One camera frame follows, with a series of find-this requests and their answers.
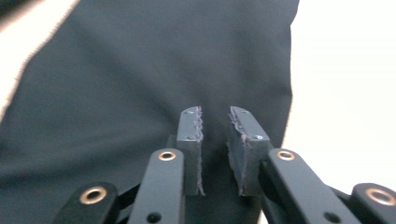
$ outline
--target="white surface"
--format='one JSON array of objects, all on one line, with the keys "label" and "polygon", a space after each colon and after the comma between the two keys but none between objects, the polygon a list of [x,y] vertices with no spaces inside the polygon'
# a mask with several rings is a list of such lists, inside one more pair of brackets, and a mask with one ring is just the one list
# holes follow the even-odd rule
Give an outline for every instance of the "white surface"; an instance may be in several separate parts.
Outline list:
[{"label": "white surface", "polygon": [[345,193],[365,182],[396,190],[395,8],[302,0],[291,26],[294,97],[283,147]]}]

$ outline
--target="white background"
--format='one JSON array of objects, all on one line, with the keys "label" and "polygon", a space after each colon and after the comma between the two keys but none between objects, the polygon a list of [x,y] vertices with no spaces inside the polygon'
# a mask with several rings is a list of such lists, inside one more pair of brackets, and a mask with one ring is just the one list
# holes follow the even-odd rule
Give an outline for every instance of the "white background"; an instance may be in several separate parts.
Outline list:
[{"label": "white background", "polygon": [[396,190],[395,9],[386,0],[302,0],[291,26],[283,148],[348,194],[368,182]]}]

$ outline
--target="metal grommet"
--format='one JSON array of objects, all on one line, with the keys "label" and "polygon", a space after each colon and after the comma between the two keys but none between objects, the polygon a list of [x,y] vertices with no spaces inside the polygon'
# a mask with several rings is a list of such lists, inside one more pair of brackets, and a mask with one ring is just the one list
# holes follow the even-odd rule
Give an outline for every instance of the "metal grommet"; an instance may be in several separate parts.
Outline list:
[{"label": "metal grommet", "polygon": [[382,203],[387,206],[395,206],[396,199],[382,189],[367,189],[367,196],[377,203]]},{"label": "metal grommet", "polygon": [[292,161],[295,159],[294,155],[288,151],[278,151],[276,155],[284,161]]},{"label": "metal grommet", "polygon": [[102,187],[93,187],[85,190],[79,197],[79,201],[83,204],[99,203],[107,195],[107,190]]},{"label": "metal grommet", "polygon": [[162,161],[171,161],[175,157],[176,157],[176,153],[171,151],[165,151],[161,153],[160,156],[158,156],[158,158]]}]

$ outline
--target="screw hole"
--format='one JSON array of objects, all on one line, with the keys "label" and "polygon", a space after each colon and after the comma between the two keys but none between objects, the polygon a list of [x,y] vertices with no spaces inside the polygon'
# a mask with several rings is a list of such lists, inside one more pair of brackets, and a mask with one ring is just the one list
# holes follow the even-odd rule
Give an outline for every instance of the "screw hole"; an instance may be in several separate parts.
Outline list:
[{"label": "screw hole", "polygon": [[161,220],[161,214],[159,213],[150,213],[148,214],[148,223],[157,223]]},{"label": "screw hole", "polygon": [[256,139],[256,140],[262,140],[263,137],[261,135],[253,135],[251,138]]},{"label": "screw hole", "polygon": [[294,155],[288,151],[279,151],[276,153],[276,155],[284,161],[292,161],[295,158]]},{"label": "screw hole", "polygon": [[324,217],[332,223],[341,223],[341,218],[334,213],[326,212],[324,213]]},{"label": "screw hole", "polygon": [[94,204],[102,201],[107,195],[107,191],[102,187],[93,187],[85,190],[79,197],[83,204]]},{"label": "screw hole", "polygon": [[166,152],[161,153],[158,158],[162,161],[171,161],[175,157],[176,157],[176,154],[174,152],[166,151]]},{"label": "screw hole", "polygon": [[99,195],[100,195],[100,192],[98,190],[96,190],[96,191],[89,193],[87,195],[87,199],[93,200],[93,199],[97,198]]},{"label": "screw hole", "polygon": [[395,206],[396,199],[386,191],[382,189],[367,189],[367,196],[377,203],[381,203],[387,206]]}]

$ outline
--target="black fabric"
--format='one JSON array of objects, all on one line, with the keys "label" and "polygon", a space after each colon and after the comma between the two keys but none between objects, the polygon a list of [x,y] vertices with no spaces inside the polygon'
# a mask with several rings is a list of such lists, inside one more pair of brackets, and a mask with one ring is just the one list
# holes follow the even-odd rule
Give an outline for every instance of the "black fabric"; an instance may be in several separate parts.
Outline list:
[{"label": "black fabric", "polygon": [[187,223],[255,223],[227,159],[230,105],[280,147],[297,0],[81,1],[27,64],[0,126],[0,223],[49,223],[75,189],[136,186],[149,155],[204,112],[205,197]]},{"label": "black fabric", "polygon": [[15,8],[28,2],[27,0],[0,0],[0,19]]}]

